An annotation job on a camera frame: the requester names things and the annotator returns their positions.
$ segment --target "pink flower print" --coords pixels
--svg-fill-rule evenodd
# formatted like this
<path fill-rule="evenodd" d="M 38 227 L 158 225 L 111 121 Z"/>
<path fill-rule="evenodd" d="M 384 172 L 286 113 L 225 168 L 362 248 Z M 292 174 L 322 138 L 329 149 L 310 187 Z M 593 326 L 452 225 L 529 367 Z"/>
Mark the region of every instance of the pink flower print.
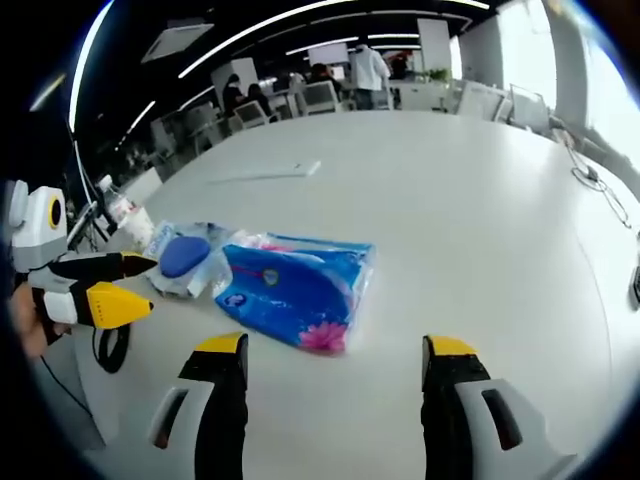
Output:
<path fill-rule="evenodd" d="M 344 337 L 347 326 L 339 323 L 322 322 L 311 325 L 307 332 L 300 332 L 300 346 L 313 350 L 344 352 Z"/>

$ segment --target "window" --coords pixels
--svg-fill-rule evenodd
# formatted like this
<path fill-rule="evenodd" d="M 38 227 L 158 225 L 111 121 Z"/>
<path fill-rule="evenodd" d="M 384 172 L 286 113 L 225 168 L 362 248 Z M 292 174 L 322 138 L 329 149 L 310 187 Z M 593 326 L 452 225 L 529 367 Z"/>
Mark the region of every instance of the window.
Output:
<path fill-rule="evenodd" d="M 556 55 L 542 0 L 515 0 L 499 9 L 504 88 L 539 93 L 556 107 Z"/>
<path fill-rule="evenodd" d="M 589 127 L 640 170 L 640 110 L 615 64 L 595 40 L 585 41 L 585 52 Z"/>
<path fill-rule="evenodd" d="M 462 56 L 460 55 L 460 41 L 453 37 L 449 44 L 451 48 L 451 78 L 462 79 Z"/>

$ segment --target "plastic bag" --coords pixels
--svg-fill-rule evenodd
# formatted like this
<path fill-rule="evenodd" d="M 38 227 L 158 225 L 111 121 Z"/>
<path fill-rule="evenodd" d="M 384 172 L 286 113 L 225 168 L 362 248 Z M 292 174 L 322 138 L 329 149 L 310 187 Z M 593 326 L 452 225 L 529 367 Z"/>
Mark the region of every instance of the plastic bag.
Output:
<path fill-rule="evenodd" d="M 231 241 L 235 233 L 213 223 L 177 225 L 163 221 L 156 227 L 153 238 L 143 253 L 145 257 L 160 260 L 169 243 L 178 236 L 206 240 L 211 247 L 210 253 L 202 262 L 179 277 L 165 277 L 159 265 L 145 272 L 145 276 L 165 296 L 197 298 L 212 278 L 220 282 L 218 288 L 224 289 L 231 281 L 231 274 L 226 271 L 228 267 L 222 247 Z"/>
<path fill-rule="evenodd" d="M 346 350 L 373 245 L 236 232 L 222 252 L 213 296 L 231 317 L 299 348 Z"/>

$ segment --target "blue lid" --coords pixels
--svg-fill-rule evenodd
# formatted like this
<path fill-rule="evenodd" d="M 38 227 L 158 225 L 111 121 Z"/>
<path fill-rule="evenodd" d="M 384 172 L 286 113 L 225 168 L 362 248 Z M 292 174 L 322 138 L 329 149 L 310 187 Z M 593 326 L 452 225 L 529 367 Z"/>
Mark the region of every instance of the blue lid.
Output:
<path fill-rule="evenodd" d="M 176 237 L 160 256 L 160 272 L 167 278 L 181 277 L 199 265 L 209 252 L 209 242 L 200 237 Z"/>

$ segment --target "human hand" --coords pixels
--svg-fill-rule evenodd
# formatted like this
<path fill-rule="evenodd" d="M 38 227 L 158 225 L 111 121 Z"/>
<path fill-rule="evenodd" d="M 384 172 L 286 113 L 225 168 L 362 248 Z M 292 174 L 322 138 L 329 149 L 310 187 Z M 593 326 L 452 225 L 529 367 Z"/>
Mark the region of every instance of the human hand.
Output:
<path fill-rule="evenodd" d="M 42 325 L 42 317 L 36 312 L 31 286 L 28 283 L 20 285 L 10 301 L 11 320 L 20 337 L 22 347 L 29 358 L 37 358 L 47 350 L 47 337 Z M 68 325 L 53 324 L 53 331 L 62 335 L 69 330 Z"/>

